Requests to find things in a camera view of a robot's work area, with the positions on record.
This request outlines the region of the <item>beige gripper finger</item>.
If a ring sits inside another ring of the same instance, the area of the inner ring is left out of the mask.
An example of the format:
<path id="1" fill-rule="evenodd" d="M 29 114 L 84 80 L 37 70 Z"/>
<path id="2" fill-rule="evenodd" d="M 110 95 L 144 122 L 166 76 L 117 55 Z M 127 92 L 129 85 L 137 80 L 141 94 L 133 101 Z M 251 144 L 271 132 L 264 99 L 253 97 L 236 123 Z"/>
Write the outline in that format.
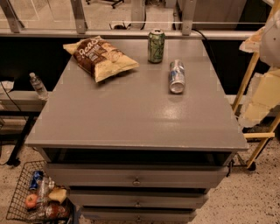
<path id="1" fill-rule="evenodd" d="M 241 43 L 239 49 L 245 53 L 258 53 L 264 29 L 265 27 L 263 26 L 259 30 L 255 31 L 253 35 Z"/>

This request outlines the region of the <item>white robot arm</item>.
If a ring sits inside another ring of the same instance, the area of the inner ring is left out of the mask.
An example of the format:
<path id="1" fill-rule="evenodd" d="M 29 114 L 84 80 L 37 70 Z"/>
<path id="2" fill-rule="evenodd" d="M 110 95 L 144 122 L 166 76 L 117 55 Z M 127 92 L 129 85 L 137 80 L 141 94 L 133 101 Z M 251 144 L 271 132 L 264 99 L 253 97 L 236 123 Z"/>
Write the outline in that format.
<path id="1" fill-rule="evenodd" d="M 241 43 L 245 53 L 259 53 L 260 60 L 270 67 L 280 67 L 280 10 L 266 25 Z"/>

